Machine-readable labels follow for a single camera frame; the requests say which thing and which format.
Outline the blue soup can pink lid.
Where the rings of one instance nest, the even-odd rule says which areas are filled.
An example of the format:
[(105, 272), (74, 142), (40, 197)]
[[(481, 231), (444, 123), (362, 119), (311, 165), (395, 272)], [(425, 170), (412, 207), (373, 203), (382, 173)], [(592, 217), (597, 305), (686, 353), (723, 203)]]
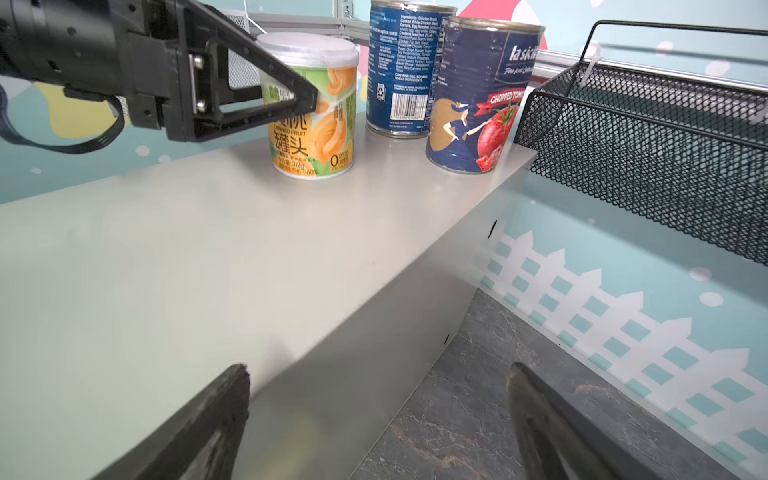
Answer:
[(428, 134), (432, 84), (452, 6), (373, 1), (369, 18), (367, 125), (393, 138)]

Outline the peach fruit can plastic lid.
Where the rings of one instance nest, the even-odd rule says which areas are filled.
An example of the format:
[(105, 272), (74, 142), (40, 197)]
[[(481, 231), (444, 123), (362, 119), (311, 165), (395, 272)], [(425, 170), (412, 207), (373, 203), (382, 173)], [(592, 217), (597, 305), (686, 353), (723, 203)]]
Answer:
[(263, 33), (259, 47), (317, 89), (309, 112), (268, 126), (274, 167), (299, 179), (327, 179), (353, 164), (359, 52), (349, 40), (300, 32)]

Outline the dark blue chopped tomato can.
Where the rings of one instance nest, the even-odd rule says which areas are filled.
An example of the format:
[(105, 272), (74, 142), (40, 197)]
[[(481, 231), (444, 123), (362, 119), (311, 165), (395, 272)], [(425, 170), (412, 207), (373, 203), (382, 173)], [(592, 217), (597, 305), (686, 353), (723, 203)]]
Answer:
[(542, 25), (449, 18), (426, 144), (433, 164), (464, 174), (498, 165), (544, 32)]

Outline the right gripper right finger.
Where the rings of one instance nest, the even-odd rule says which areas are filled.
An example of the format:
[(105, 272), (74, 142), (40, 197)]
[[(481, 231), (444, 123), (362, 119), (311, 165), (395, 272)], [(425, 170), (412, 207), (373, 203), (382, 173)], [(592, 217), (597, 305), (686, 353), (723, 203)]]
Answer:
[(528, 479), (634, 479), (636, 462), (528, 366), (507, 377), (509, 410)]

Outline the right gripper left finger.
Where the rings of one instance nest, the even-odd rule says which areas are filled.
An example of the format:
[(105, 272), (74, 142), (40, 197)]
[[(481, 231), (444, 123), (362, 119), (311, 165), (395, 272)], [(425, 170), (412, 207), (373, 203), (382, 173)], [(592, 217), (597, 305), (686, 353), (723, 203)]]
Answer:
[(224, 370), (97, 479), (230, 479), (249, 417), (250, 376)]

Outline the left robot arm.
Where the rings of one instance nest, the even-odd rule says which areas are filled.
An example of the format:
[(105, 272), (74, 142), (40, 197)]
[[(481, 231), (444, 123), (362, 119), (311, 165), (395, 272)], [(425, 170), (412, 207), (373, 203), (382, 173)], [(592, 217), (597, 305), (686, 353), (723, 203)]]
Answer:
[(62, 145), (107, 147), (126, 124), (199, 143), (315, 110), (317, 89), (197, 1), (5, 1), (1, 72), (105, 102), (114, 123)]

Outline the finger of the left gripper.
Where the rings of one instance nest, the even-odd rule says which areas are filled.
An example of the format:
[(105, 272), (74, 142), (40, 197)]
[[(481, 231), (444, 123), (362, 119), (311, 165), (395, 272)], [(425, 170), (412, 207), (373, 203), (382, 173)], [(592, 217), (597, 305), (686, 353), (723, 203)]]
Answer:
[(179, 3), (179, 139), (204, 142), (315, 110), (318, 90), (213, 7)]

